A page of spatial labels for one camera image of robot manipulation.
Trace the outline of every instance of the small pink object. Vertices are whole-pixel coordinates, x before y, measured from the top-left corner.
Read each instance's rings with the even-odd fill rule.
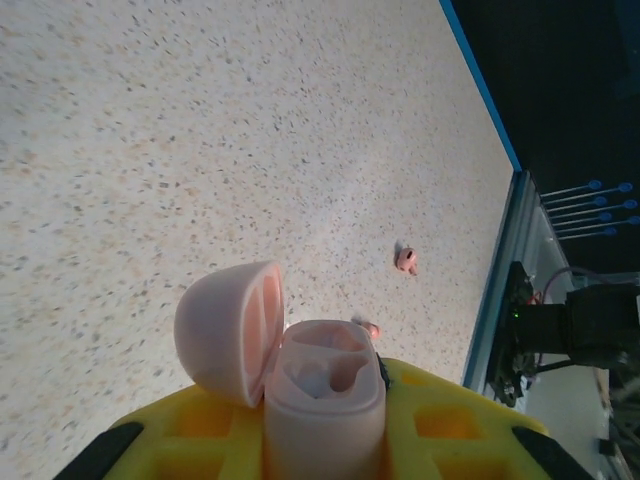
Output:
[[[355,323],[356,325],[360,325],[367,332],[369,332],[371,340],[375,340],[380,336],[380,327],[378,327],[375,323],[367,322],[366,320],[353,320],[353,323]]]
[[[396,268],[401,272],[418,274],[418,255],[413,248],[403,248],[398,254]]]

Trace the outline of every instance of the yellow foam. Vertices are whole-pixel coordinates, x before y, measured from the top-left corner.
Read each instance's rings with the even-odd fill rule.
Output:
[[[537,421],[404,362],[385,359],[386,448],[380,480],[543,480],[513,426]],[[263,409],[237,407],[193,386],[119,420],[144,430],[108,480],[259,480]]]

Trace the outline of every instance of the dark background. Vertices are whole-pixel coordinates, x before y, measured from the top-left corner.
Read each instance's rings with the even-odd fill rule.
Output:
[[[541,193],[603,182],[640,201],[640,0],[452,0],[522,167]],[[640,209],[612,210],[615,220]],[[640,226],[562,242],[574,266],[640,271]]]

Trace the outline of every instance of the metal rod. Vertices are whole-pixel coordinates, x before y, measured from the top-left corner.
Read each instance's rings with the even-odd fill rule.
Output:
[[[624,203],[621,203],[620,205],[611,205],[609,207],[604,207],[604,208],[592,208],[589,210],[582,210],[580,212],[571,212],[571,213],[564,213],[562,215],[554,215],[550,217],[550,220],[552,221],[559,220],[561,218],[573,217],[574,215],[586,215],[589,213],[603,212],[606,210],[616,210],[618,208],[626,208],[627,210],[633,210],[637,206],[638,206],[638,202],[636,200],[626,200]]]
[[[589,205],[595,205],[596,207],[604,207],[607,204],[607,199],[604,197],[596,197],[590,202],[572,203],[570,205],[563,205],[561,207],[547,208],[547,213],[559,212],[560,210],[569,210],[570,208],[587,207]]]
[[[608,237],[612,237],[617,233],[618,231],[614,227],[609,227],[605,228],[601,232],[581,233],[579,235],[565,235],[564,237],[559,236],[558,240],[573,240],[575,238],[597,237],[598,235],[607,235]]]
[[[584,227],[573,227],[573,228],[565,228],[564,230],[556,231],[556,234],[562,235],[563,233],[573,233],[573,232],[583,232],[585,230],[589,230],[591,228],[600,228],[600,227],[613,227],[615,225],[640,225],[640,217],[629,217],[626,220],[619,220],[617,222],[608,222],[601,223],[596,225],[585,225]]]
[[[602,182],[600,180],[591,180],[586,185],[580,185],[579,187],[565,188],[563,190],[556,190],[554,192],[543,193],[542,195],[540,195],[540,198],[555,197],[556,195],[562,195],[563,193],[577,192],[578,190],[582,190],[585,188],[590,188],[591,190],[599,190],[602,188]]]
[[[577,220],[567,220],[566,222],[558,222],[558,223],[551,222],[551,225],[553,225],[554,227],[563,227],[565,225],[575,225],[576,223],[608,222],[612,218],[613,216],[609,212],[604,212],[598,215],[597,217],[579,218]]]
[[[613,193],[613,192],[622,192],[627,193],[633,190],[633,184],[625,182],[621,183],[615,188],[607,188],[606,190],[595,190],[589,193],[583,193],[581,195],[573,195],[571,197],[558,198],[557,200],[550,200],[549,202],[544,202],[545,205],[555,205],[556,203],[568,202],[571,200],[578,200],[580,198],[591,197],[592,195],[598,195],[603,193]]]

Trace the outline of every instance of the open lid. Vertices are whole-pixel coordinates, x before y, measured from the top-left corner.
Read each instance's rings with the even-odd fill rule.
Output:
[[[191,285],[176,310],[178,358],[193,381],[229,402],[255,407],[284,330],[280,267],[227,268]]]

